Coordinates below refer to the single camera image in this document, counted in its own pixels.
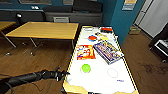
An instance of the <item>wall outlet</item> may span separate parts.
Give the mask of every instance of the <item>wall outlet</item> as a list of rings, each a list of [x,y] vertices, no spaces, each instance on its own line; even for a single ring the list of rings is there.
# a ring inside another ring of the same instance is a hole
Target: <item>wall outlet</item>
[[[39,9],[38,6],[31,6],[32,9]]]

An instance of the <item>cardboard box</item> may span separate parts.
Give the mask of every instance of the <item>cardboard box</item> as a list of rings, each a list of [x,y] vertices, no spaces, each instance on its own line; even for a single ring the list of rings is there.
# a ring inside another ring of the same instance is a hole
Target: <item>cardboard box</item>
[[[140,31],[141,29],[139,29],[138,27],[131,26],[128,34],[130,35],[139,34]]]

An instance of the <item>window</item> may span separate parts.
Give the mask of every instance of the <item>window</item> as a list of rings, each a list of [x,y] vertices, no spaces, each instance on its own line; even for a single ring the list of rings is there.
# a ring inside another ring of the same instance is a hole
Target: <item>window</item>
[[[21,4],[51,4],[51,0],[19,0]]]
[[[0,0],[0,3],[11,3],[10,0]]]

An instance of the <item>table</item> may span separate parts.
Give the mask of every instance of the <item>table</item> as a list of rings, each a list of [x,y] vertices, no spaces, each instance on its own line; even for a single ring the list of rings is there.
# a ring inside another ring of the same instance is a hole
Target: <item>table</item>
[[[27,22],[6,36],[29,37],[35,47],[37,45],[32,38],[71,39],[73,46],[77,28],[77,23]]]
[[[98,41],[88,40],[90,35],[100,32],[98,27],[82,28],[77,45],[93,45]],[[108,37],[108,41],[118,50],[121,50],[114,33],[102,33]],[[88,92],[100,94],[139,94],[132,78],[131,72],[124,58],[108,65],[105,60],[94,50],[96,59],[77,60],[77,51],[74,50],[68,75],[63,83],[67,93],[88,94]],[[81,66],[89,64],[91,71],[82,73]]]
[[[15,23],[16,22],[0,21],[0,32],[12,44],[13,47],[16,47],[16,45],[8,37],[6,37],[2,30],[12,26]]]

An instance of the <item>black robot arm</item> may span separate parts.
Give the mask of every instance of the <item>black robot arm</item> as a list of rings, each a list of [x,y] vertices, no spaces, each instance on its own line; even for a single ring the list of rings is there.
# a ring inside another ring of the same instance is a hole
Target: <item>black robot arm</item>
[[[5,94],[12,87],[39,81],[41,79],[57,79],[57,81],[61,81],[67,74],[70,73],[66,71],[60,72],[56,69],[55,71],[42,70],[40,72],[5,78],[0,80],[0,94]]]

